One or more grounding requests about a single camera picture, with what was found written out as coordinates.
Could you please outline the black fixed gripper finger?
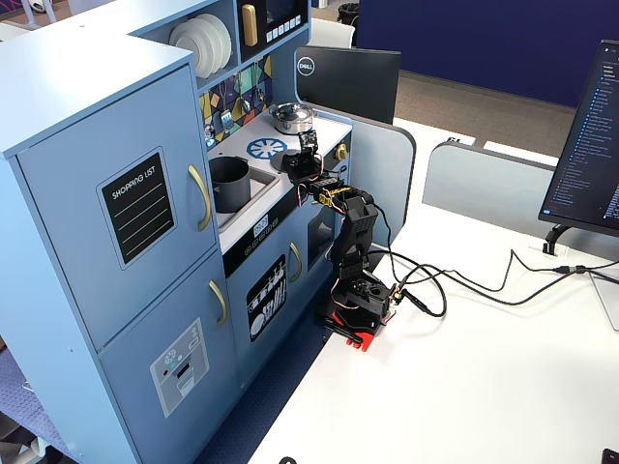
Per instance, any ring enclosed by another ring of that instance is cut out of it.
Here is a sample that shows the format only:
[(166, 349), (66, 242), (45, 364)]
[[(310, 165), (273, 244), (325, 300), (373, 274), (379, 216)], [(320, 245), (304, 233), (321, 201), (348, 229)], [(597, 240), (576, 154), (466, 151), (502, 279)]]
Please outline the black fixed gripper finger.
[(281, 156), (282, 171), (288, 171), (290, 169), (319, 171), (320, 168), (320, 157), (311, 152), (301, 152), (299, 150), (285, 150)]

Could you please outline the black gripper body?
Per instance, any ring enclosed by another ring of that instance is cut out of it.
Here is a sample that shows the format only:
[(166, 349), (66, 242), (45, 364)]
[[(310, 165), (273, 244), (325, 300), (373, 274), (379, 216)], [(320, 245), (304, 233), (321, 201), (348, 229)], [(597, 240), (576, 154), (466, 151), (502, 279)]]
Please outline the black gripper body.
[(310, 182), (296, 185), (296, 193), (299, 197), (330, 197), (335, 190), (345, 187), (344, 176), (347, 166), (326, 169), (321, 162), (319, 171), (313, 171), (313, 179)]

